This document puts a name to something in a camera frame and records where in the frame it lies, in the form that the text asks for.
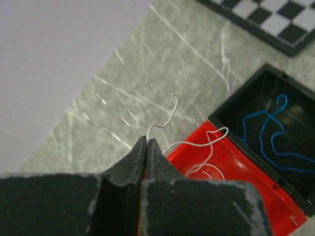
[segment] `red tray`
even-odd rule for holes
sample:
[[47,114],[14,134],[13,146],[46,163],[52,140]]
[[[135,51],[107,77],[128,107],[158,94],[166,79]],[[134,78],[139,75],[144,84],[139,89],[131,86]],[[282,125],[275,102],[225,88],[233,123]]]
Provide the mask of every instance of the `red tray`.
[[[207,130],[214,131],[217,128],[206,121],[186,141],[196,144],[208,143]],[[215,134],[209,133],[211,140],[221,135],[221,132]],[[288,235],[307,221],[305,214],[291,197],[238,150],[228,138],[214,143],[213,149],[213,156],[208,163],[218,167],[223,172],[226,180],[247,181],[258,189],[262,195],[275,236]],[[190,167],[203,162],[209,154],[210,146],[194,147],[182,144],[168,156],[168,160],[180,172],[185,174]],[[204,166],[200,171],[189,175],[189,178],[210,179],[201,171],[207,172],[213,180],[222,179],[219,171],[209,166]]]

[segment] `gray wall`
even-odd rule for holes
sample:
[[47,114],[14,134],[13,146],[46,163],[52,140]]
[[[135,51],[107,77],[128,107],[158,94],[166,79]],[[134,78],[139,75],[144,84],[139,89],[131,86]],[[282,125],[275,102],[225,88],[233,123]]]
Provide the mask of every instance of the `gray wall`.
[[151,2],[0,1],[0,173],[19,170]]

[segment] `checkerboard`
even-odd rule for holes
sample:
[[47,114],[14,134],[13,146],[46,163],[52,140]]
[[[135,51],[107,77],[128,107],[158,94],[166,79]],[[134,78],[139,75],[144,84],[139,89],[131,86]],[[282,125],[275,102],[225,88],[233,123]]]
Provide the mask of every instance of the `checkerboard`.
[[198,0],[284,53],[315,39],[315,0]]

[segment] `black square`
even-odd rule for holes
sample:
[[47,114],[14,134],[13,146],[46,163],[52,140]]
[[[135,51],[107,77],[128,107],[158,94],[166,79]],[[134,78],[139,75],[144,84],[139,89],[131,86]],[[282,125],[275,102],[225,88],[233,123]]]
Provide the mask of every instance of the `black square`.
[[299,40],[304,34],[306,33],[305,30],[291,24],[287,28],[285,28],[279,36],[284,40],[294,44],[297,40]]
[[257,8],[249,17],[248,19],[254,21],[257,24],[263,23],[269,16],[271,15],[271,12],[263,9],[263,8]]
[[224,0],[221,4],[229,8],[235,7],[241,0]]
[[286,5],[284,5],[279,11],[278,14],[282,15],[289,20],[292,20],[294,17],[296,17],[304,7],[300,6],[299,4],[296,4],[294,2],[289,1]]

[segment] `blue cord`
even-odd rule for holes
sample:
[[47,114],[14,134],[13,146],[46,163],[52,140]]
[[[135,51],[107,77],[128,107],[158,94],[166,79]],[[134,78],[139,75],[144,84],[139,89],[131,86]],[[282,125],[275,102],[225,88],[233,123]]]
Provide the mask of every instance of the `blue cord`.
[[[280,106],[279,104],[279,100],[281,98],[284,98],[285,101],[284,101],[284,104],[282,106]],[[278,121],[277,119],[274,118],[274,116],[276,114],[278,114],[279,112],[283,111],[287,105],[287,96],[284,95],[284,94],[280,94],[278,97],[277,97],[277,105],[279,106],[279,109],[277,109],[275,112],[273,112],[272,114],[269,114],[267,111],[265,110],[262,110],[262,111],[258,111],[258,112],[255,112],[255,113],[252,113],[252,114],[249,114],[249,115],[246,115],[243,117],[243,127],[244,127],[244,137],[243,138],[240,138],[240,140],[242,140],[247,146],[249,146],[247,143],[246,143],[246,124],[245,124],[245,119],[248,119],[248,118],[253,118],[255,116],[258,116],[258,115],[261,115],[261,114],[266,114],[268,116],[268,118],[265,120],[265,122],[263,123],[262,125],[262,128],[261,128],[261,131],[260,131],[260,134],[259,134],[259,140],[260,140],[260,146],[261,146],[261,153],[263,154],[263,156],[271,163],[273,164],[274,166],[276,166],[278,169],[280,170],[291,170],[291,171],[297,171],[297,172],[302,172],[302,173],[315,173],[315,171],[309,171],[309,170],[303,170],[303,169],[298,169],[298,168],[294,168],[294,167],[282,167],[282,166],[279,166],[277,165],[275,162],[273,162],[270,158],[267,157],[267,155],[264,153],[264,148],[263,148],[263,142],[262,142],[262,134],[266,128],[266,124],[269,120],[273,120],[274,122],[276,122],[282,129],[282,131],[279,131],[279,132],[276,132],[274,133],[272,136],[271,136],[271,146],[272,146],[272,149],[274,151],[274,153],[278,156],[296,156],[296,157],[299,157],[299,158],[302,158],[304,160],[307,160],[307,161],[310,161],[310,162],[313,162],[315,163],[315,160],[313,159],[310,159],[308,157],[305,157],[301,154],[298,154],[298,153],[294,153],[294,152],[277,152],[276,149],[275,149],[275,146],[274,146],[274,138],[276,136],[279,136],[279,135],[282,135],[284,134],[284,127],[283,125],[280,123],[280,121]]]

